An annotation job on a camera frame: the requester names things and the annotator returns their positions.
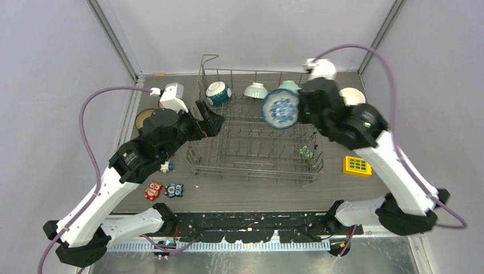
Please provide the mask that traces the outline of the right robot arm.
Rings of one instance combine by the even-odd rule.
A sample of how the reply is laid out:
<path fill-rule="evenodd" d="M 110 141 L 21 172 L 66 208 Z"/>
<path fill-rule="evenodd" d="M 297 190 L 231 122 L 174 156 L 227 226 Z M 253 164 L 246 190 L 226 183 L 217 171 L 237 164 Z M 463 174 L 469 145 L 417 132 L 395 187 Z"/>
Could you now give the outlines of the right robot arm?
<path fill-rule="evenodd" d="M 389 124 L 375 107 L 355 102 L 347 105 L 336 82 L 324 77 L 304 83 L 299 98 L 305 121 L 331 142 L 363 158 L 389 190 L 372 200 L 336 201 L 324 216 L 329 232 L 337 235 L 353 225 L 381 225 L 407 236 L 431 231 L 437 225 L 434 210 L 445 205 L 449 192 L 436 189 L 417 171 L 408 173 L 413 167 L 394 148 Z"/>

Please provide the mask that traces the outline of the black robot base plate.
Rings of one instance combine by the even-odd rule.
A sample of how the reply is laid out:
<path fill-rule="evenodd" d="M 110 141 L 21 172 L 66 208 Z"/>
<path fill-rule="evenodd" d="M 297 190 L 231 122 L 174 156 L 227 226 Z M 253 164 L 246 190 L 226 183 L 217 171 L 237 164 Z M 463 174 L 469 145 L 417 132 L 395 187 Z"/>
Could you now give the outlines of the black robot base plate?
<path fill-rule="evenodd" d="M 281 243 L 315 243 L 331 236 L 362 235 L 363 229 L 326 223 L 325 212 L 181 212 L 170 230 L 145 235 L 198 243 L 267 243 L 277 236 Z"/>

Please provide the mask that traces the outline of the mint green bowl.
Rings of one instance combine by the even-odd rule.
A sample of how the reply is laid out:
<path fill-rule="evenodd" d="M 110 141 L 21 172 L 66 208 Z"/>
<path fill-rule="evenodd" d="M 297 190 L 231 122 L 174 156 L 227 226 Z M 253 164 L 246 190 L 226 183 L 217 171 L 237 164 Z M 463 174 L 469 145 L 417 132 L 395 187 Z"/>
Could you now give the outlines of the mint green bowl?
<path fill-rule="evenodd" d="M 291 92 L 298 94 L 299 86 L 293 80 L 284 80 L 278 86 L 279 89 L 290 90 Z"/>

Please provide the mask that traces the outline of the beige ceramic bowl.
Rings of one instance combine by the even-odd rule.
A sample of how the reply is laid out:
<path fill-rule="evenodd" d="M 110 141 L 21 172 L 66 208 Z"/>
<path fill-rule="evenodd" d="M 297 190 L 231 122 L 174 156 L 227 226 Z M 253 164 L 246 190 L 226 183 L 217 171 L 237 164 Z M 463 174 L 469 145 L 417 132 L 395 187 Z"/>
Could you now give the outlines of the beige ceramic bowl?
<path fill-rule="evenodd" d="M 342 88 L 339 95 L 343 98 L 346 106 L 356 106 L 358 104 L 366 103 L 365 95 L 358 89 L 353 87 Z"/>

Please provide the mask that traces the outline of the dark teal glazed bowl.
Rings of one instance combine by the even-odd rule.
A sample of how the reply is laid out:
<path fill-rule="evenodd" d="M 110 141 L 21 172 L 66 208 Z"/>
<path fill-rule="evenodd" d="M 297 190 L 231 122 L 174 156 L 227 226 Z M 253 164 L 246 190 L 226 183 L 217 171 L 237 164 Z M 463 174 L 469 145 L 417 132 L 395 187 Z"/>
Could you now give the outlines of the dark teal glazed bowl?
<path fill-rule="evenodd" d="M 149 118 L 154 113 L 154 111 L 154 108 L 147 108 L 136 115 L 135 127 L 137 130 L 140 130 L 143 127 L 144 121 Z"/>

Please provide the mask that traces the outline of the white bowl blue floral pattern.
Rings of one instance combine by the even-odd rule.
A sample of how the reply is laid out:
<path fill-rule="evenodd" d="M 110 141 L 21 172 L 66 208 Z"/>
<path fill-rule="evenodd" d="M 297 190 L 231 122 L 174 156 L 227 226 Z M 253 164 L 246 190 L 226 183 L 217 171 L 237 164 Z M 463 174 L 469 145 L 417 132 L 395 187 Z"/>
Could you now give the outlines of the white bowl blue floral pattern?
<path fill-rule="evenodd" d="M 261 104 L 261 115 L 266 124 L 286 130 L 298 123 L 299 98 L 291 90 L 278 88 L 267 94 Z"/>

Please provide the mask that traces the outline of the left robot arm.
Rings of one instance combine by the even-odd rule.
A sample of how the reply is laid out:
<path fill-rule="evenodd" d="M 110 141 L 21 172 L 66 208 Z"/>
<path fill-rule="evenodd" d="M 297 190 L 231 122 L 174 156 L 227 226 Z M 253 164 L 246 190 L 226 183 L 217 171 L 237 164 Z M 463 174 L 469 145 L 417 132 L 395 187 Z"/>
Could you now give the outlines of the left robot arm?
<path fill-rule="evenodd" d="M 225 121 L 203 101 L 196 102 L 201 120 L 191 112 L 169 108 L 155 110 L 145 118 L 138 137 L 121 145 L 111 157 L 92 191 L 61 220 L 43 226 L 57 243 L 60 262 L 79 268 L 100 260 L 107 250 L 123 241 L 157 232 L 169 236 L 176 216 L 164 203 L 156 203 L 136 215 L 107 221 L 111 211 L 145 180 L 160 170 L 185 142 L 215 137 Z"/>

